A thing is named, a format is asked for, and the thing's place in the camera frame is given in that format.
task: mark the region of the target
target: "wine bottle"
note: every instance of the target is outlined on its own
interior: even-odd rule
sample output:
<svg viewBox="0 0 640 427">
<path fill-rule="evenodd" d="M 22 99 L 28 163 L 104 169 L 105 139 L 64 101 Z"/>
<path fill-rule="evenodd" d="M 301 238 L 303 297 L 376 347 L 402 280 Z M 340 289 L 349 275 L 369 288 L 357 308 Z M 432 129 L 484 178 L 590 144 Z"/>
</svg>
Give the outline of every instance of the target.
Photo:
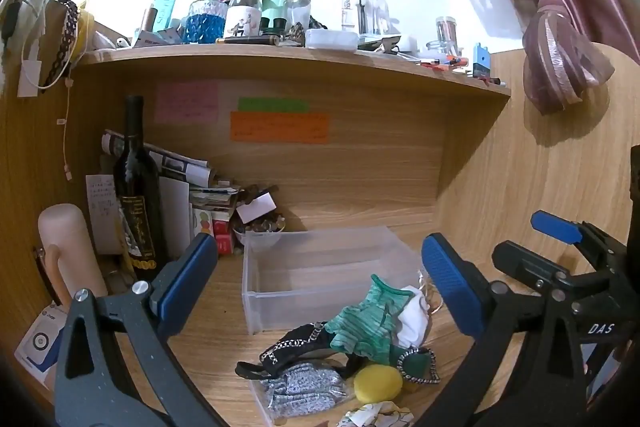
<svg viewBox="0 0 640 427">
<path fill-rule="evenodd" d="M 145 150 L 142 96 L 126 100 L 124 150 L 113 168 L 113 181 L 133 270 L 152 281 L 169 261 L 162 227 L 158 166 Z"/>
<path fill-rule="evenodd" d="M 262 0 L 231 0 L 226 12 L 225 37 L 258 35 Z"/>
</svg>

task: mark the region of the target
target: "black bag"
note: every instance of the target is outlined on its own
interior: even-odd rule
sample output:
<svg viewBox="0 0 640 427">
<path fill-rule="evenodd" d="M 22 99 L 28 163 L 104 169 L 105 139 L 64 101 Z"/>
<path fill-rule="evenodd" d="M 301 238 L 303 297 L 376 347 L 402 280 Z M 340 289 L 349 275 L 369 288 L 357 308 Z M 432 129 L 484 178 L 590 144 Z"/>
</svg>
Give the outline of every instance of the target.
<svg viewBox="0 0 640 427">
<path fill-rule="evenodd" d="M 338 351 L 331 347 L 335 334 L 324 329 L 326 322 L 305 324 L 289 331 L 259 357 L 260 364 L 238 362 L 236 375 L 247 380 L 279 377 L 284 369 L 303 359 L 324 359 Z M 364 362 L 364 357 L 347 355 L 347 365 L 334 367 L 342 378 L 351 377 Z"/>
</svg>

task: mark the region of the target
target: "plastic bag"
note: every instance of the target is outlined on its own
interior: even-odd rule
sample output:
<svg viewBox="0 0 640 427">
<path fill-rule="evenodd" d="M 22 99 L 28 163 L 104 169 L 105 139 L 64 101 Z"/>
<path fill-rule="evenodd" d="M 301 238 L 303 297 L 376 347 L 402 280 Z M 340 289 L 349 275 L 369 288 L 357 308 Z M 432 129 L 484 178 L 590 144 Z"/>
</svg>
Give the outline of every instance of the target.
<svg viewBox="0 0 640 427">
<path fill-rule="evenodd" d="M 272 421 L 332 409 L 353 398 L 353 388 L 326 361 L 297 363 L 278 378 L 259 384 L 265 412 Z"/>
</svg>

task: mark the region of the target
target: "blue liquid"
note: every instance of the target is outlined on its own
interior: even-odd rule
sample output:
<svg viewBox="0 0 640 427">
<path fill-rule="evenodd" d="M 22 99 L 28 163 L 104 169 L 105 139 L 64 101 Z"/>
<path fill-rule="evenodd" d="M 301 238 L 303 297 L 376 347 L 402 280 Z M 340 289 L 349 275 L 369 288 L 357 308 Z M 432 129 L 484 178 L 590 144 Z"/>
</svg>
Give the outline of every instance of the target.
<svg viewBox="0 0 640 427">
<path fill-rule="evenodd" d="M 197 13 L 187 18 L 182 42 L 197 42 L 198 44 L 215 44 L 222 36 L 225 20 L 210 13 Z"/>
<path fill-rule="evenodd" d="M 169 27 L 171 23 L 171 13 L 174 11 L 175 0 L 154 0 L 154 8 L 158 10 L 154 31 L 159 32 Z"/>
</svg>

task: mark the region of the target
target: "screw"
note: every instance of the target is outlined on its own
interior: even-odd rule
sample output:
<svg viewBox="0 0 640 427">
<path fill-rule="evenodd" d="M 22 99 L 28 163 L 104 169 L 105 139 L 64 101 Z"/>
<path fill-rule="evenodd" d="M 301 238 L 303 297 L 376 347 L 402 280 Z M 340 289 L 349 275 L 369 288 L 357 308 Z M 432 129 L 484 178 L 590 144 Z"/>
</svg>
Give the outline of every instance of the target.
<svg viewBox="0 0 640 427">
<path fill-rule="evenodd" d="M 149 289 L 149 283 L 147 281 L 137 281 L 133 283 L 131 289 L 136 295 L 142 295 Z"/>
<path fill-rule="evenodd" d="M 498 295 L 504 295 L 509 291 L 509 287 L 502 281 L 495 281 L 491 283 L 491 291 Z"/>
<path fill-rule="evenodd" d="M 76 299 L 76 301 L 78 302 L 82 302 L 84 301 L 87 297 L 89 296 L 89 290 L 87 288 L 82 288 L 79 289 L 76 292 L 76 295 L 74 295 L 74 298 Z"/>
<path fill-rule="evenodd" d="M 554 301 L 558 301 L 558 302 L 564 301 L 564 298 L 565 298 L 564 292 L 558 289 L 553 290 L 551 292 L 551 296 L 553 297 Z"/>
</svg>

